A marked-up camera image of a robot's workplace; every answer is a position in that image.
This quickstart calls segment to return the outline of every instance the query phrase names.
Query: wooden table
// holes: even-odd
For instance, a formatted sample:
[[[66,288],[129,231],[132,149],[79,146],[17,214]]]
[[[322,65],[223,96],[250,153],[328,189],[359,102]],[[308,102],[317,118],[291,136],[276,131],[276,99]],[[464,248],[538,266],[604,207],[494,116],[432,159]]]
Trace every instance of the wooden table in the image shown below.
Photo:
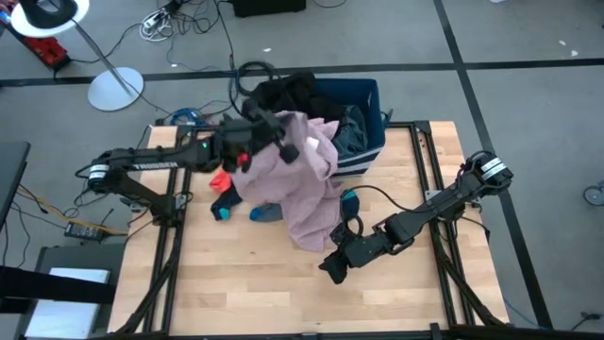
[[[432,122],[431,127],[445,185],[449,185],[463,162],[457,130],[452,122]],[[175,133],[173,127],[155,127],[149,146],[173,145]],[[423,198],[411,135],[407,129],[392,128],[386,131],[386,140],[369,171],[347,179],[346,185],[375,185],[398,203],[415,207]],[[422,147],[431,176],[428,153],[424,144]],[[168,171],[146,171],[141,182],[164,193],[167,178]],[[428,228],[398,256],[383,256],[364,268],[349,270],[345,282],[335,285],[327,272],[317,268],[335,246],[326,253],[302,250],[290,240],[284,222],[249,221],[252,207],[245,203],[231,212],[230,220],[214,221],[210,205],[217,194],[208,185],[211,178],[193,174],[194,198],[187,210],[171,334],[417,331],[426,330],[431,322],[446,329]],[[397,212],[376,191],[365,189],[357,194],[365,225]],[[466,216],[480,219],[473,209],[468,209]],[[142,218],[131,232],[148,220],[148,216]],[[507,320],[483,230],[464,220],[458,225],[468,283],[495,316]],[[111,331],[126,322],[149,286],[158,234],[159,228],[151,226],[128,242]],[[457,287],[452,281],[450,285],[462,321]],[[155,325],[160,323],[163,298],[161,293]]]

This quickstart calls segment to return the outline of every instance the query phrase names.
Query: pink cloth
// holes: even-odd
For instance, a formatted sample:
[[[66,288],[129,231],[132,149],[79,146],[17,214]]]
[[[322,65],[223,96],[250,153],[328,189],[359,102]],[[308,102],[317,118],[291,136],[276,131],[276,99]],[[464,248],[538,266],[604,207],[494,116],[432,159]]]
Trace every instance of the pink cloth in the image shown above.
[[[231,178],[244,201],[281,204],[290,236],[300,247],[323,251],[340,220],[343,189],[329,179],[338,169],[338,151],[331,139],[339,123],[308,120],[300,112],[284,111],[277,116],[285,114],[294,117],[285,128],[283,143],[294,144],[300,156],[288,165],[279,157],[278,147],[271,144],[252,158],[247,173],[239,169]],[[319,141],[316,150],[307,143],[308,137]]]

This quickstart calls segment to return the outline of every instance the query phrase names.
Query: laundry basket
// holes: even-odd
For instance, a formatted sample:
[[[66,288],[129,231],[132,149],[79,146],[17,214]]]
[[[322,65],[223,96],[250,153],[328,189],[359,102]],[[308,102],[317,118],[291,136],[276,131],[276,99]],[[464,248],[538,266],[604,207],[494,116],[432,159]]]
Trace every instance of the laundry basket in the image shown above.
[[[338,160],[338,171],[333,177],[364,174],[386,144],[384,129],[392,115],[382,113],[379,107],[378,83],[374,79],[317,78],[316,91],[340,105],[356,105],[361,109],[367,130],[367,150]]]

